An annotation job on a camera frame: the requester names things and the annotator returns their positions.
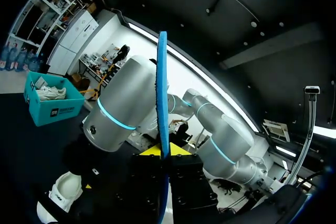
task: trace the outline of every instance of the ceiling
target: ceiling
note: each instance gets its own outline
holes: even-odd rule
[[[271,151],[281,145],[300,153],[308,125],[305,86],[321,88],[316,125],[335,128],[332,0],[95,1],[156,33],[166,30],[169,41],[211,72],[261,132],[264,119],[286,123],[291,143],[268,138]],[[332,145],[314,135],[311,170],[320,169]]]

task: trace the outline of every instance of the black ceiling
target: black ceiling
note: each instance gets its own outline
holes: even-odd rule
[[[95,1],[104,7],[101,0]],[[261,131],[263,119],[286,123],[292,144],[276,144],[297,152],[302,148],[299,143],[305,140],[308,120],[308,101],[303,87],[307,85],[321,87],[317,125],[335,128],[335,122],[328,124],[335,88],[331,85],[335,77],[333,0],[104,1],[106,8],[119,9],[125,17],[154,32],[166,30],[169,41],[211,72]],[[251,22],[256,22],[257,27],[253,28]],[[322,32],[320,39],[307,40],[291,48],[276,45],[279,47],[276,52],[228,69],[219,64],[313,22]],[[311,156],[321,159],[329,144],[328,140],[315,135],[312,148],[319,152],[312,152]]]

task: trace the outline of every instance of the led light strip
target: led light strip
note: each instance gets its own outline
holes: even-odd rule
[[[323,127],[314,126],[313,133],[331,138],[336,138],[336,130],[327,129]]]
[[[295,153],[290,152],[290,151],[288,151],[288,150],[286,150],[286,149],[284,149],[284,148],[281,148],[281,147],[279,147],[279,146],[275,146],[275,148],[278,149],[278,150],[281,151],[281,152],[284,152],[284,153],[286,153],[286,154],[292,156],[292,157],[296,157],[296,154],[295,154]]]
[[[233,162],[230,158],[228,158],[220,148],[218,148],[218,146],[215,144],[214,140],[212,139],[212,136],[210,137],[211,143],[214,145],[214,147],[216,148],[216,150],[221,154],[221,156],[223,156],[223,158],[225,158],[226,160],[228,160],[231,164],[235,164],[236,162]]]
[[[151,40],[154,43],[158,43],[158,38],[151,35],[147,31],[141,29],[140,27],[128,23],[130,28],[133,30],[141,33],[143,36],[147,37],[149,40]],[[180,61],[185,63],[187,66],[189,66],[191,69],[193,69],[200,77],[203,78],[210,86],[212,86],[246,121],[246,123],[251,127],[251,129],[254,132],[259,132],[257,127],[253,124],[251,119],[246,115],[246,113],[239,107],[239,105],[226,93],[223,89],[221,89],[220,86],[218,86],[209,76],[206,75],[201,69],[199,69],[197,66],[195,66],[191,61],[189,61],[187,58],[185,58],[182,54],[177,52],[175,49],[167,45],[167,51],[177,57]]]
[[[197,117],[197,118],[198,118],[198,112],[201,110],[201,108],[202,108],[203,106],[205,106],[205,105],[207,105],[207,104],[212,104],[212,103],[210,103],[210,102],[203,103],[203,104],[198,108],[198,110],[197,110],[197,112],[196,112],[196,117]]]
[[[132,127],[132,126],[128,126],[128,125],[125,125],[121,122],[119,122],[117,119],[115,119],[113,116],[111,116],[103,107],[103,105],[100,103],[100,100],[98,98],[98,106],[100,108],[100,110],[104,113],[105,116],[107,116],[112,122],[114,122],[115,124],[119,125],[120,127],[123,127],[124,129],[126,130],[135,130],[137,127]]]
[[[191,104],[190,104],[190,103],[184,101],[183,99],[181,99],[181,100],[182,100],[182,102],[184,102],[185,104],[187,104],[189,107],[191,107]]]
[[[175,97],[174,97],[174,95],[172,95],[172,97],[173,97],[173,99],[174,99],[174,107],[172,108],[172,111],[169,112],[169,114],[172,113],[172,112],[175,110],[175,105],[176,105],[176,101],[175,101]]]

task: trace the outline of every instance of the white cabinet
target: white cabinet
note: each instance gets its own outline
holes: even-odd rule
[[[98,23],[87,10],[78,13],[50,56],[48,72],[65,75],[76,54],[97,27]]]
[[[60,74],[60,75],[64,76],[66,74],[70,64],[74,60],[75,56],[76,56],[75,52],[71,52],[71,51],[68,50],[67,53],[63,57],[63,61],[58,68],[58,73],[57,74]]]
[[[49,62],[50,68],[49,68],[48,72],[59,74],[58,73],[58,68],[63,61],[64,55],[67,52],[68,52],[68,49],[66,49],[62,46],[57,47],[57,49],[55,50],[55,52],[52,55],[53,57],[51,58],[51,61]]]
[[[75,52],[72,52],[62,46],[58,46],[57,50],[55,51],[54,57],[49,63],[50,68],[48,72],[64,76],[75,56]]]
[[[84,45],[85,41],[90,37],[90,35],[97,27],[98,23],[94,19],[91,20],[91,22],[78,35],[78,37],[75,39],[69,49],[73,52],[78,52],[80,48]]]
[[[65,48],[70,48],[80,33],[88,27],[92,20],[92,16],[88,13],[88,11],[78,14],[76,19],[69,25],[66,34],[64,34],[62,41],[60,42],[60,45]]]

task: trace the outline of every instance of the camera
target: camera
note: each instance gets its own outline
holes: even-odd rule
[[[304,90],[306,94],[319,94],[320,93],[319,86],[306,86]]]

